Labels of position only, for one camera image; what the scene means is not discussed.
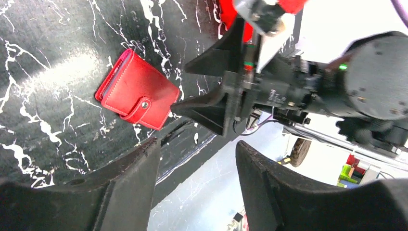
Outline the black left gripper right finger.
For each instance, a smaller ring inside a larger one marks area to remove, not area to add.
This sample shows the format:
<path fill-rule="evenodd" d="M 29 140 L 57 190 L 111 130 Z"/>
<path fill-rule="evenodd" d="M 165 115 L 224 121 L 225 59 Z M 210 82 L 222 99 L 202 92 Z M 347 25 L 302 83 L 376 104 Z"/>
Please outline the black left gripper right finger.
<path fill-rule="evenodd" d="M 407 179 L 376 180 L 353 189 L 310 179 L 244 141 L 236 166 L 251 231 L 405 231 Z"/>

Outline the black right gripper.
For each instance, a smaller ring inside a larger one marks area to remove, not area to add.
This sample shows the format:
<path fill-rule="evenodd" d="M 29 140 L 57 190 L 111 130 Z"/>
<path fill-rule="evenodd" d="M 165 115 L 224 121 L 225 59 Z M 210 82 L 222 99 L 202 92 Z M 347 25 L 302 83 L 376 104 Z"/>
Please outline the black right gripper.
<path fill-rule="evenodd" d="M 334 61 L 313 63 L 299 56 L 276 55 L 261 73 L 243 59 L 245 21 L 236 16 L 224 36 L 185 64 L 190 74 L 223 76 L 223 87 L 170 106 L 173 113 L 189 118 L 216 135 L 227 136 L 229 125 L 246 120 L 255 109 L 274 107 L 280 121 L 304 123 L 306 113 L 350 117 L 351 103 L 344 85 L 349 55 Z"/>

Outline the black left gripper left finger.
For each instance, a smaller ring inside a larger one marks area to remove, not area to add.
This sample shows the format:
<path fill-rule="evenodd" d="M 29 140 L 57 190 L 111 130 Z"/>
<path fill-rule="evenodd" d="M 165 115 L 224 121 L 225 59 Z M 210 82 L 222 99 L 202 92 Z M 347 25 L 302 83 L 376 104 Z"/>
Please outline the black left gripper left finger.
<path fill-rule="evenodd" d="M 148 227 L 161 142 L 61 186 L 34 189 L 0 180 L 3 231 L 144 231 Z"/>

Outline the red plastic tray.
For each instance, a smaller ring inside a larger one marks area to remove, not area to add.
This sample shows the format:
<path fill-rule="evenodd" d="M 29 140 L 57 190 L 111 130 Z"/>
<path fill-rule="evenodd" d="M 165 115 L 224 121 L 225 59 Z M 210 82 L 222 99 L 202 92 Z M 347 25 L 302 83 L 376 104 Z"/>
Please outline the red plastic tray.
<path fill-rule="evenodd" d="M 236 16 L 245 21 L 243 41 L 253 33 L 274 36 L 288 29 L 287 21 L 303 10 L 306 0 L 221 0 L 221 21 L 229 29 Z"/>

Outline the red card holder wallet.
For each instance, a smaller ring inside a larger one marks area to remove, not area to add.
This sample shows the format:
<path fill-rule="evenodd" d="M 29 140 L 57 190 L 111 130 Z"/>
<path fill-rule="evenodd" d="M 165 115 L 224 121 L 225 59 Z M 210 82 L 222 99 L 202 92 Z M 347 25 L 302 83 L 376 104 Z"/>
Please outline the red card holder wallet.
<path fill-rule="evenodd" d="M 125 50 L 95 93 L 101 105 L 131 124 L 160 130 L 179 89 L 132 49 Z"/>

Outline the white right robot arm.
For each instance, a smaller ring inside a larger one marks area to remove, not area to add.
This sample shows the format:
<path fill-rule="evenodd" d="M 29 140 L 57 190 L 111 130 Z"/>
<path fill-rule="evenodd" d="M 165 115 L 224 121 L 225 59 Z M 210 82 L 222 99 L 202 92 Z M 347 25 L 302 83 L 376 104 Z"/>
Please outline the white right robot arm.
<path fill-rule="evenodd" d="M 208 94 L 171 111 L 217 135 L 243 131 L 254 110 L 283 125 L 307 124 L 309 113 L 341 118 L 339 133 L 364 148 L 392 151 L 408 138 L 408 38 L 391 31 L 359 39 L 328 64 L 275 54 L 262 68 L 260 44 L 242 41 L 236 17 L 213 46 L 185 65 L 190 74 L 220 77 Z"/>

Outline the black caster wheel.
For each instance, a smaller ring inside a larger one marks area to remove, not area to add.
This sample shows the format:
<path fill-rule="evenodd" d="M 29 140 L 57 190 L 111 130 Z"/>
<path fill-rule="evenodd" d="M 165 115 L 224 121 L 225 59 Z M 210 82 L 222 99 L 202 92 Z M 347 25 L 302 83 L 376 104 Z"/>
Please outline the black caster wheel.
<path fill-rule="evenodd" d="M 292 151 L 289 155 L 290 164 L 293 167 L 299 167 L 304 161 L 312 141 L 298 138 L 293 145 Z"/>

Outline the yellow handled screwdriver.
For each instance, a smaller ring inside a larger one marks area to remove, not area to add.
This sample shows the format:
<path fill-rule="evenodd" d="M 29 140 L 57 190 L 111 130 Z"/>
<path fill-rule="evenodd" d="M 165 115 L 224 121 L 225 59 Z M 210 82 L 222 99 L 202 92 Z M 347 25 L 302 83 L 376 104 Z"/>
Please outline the yellow handled screwdriver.
<path fill-rule="evenodd" d="M 281 160 L 279 160 L 277 163 L 280 165 L 286 165 L 289 164 L 291 162 L 291 158 L 290 157 L 285 157 Z"/>

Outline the aluminium frame rail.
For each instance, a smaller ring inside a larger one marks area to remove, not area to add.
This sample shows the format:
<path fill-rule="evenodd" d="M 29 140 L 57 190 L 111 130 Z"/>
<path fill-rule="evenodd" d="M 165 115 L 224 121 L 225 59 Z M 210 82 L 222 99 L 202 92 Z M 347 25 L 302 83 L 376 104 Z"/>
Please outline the aluminium frame rail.
<path fill-rule="evenodd" d="M 160 160 L 152 207 L 171 194 L 179 184 L 184 182 L 221 148 L 238 137 L 233 133 L 225 138 L 215 135 L 200 125 L 194 125 L 195 123 L 192 121 L 185 119 L 181 121 L 182 123 L 161 139 L 161 157 L 163 159 Z M 283 133 L 292 134 L 302 139 L 315 140 L 344 150 L 352 151 L 355 147 L 347 141 L 301 125 L 284 126 Z M 356 151 L 358 155 L 366 156 L 403 171 L 408 170 L 408 163 L 398 159 L 398 156 L 389 157 L 362 147 L 357 147 Z M 195 156 L 199 154 L 203 154 L 203 157 L 196 158 Z"/>

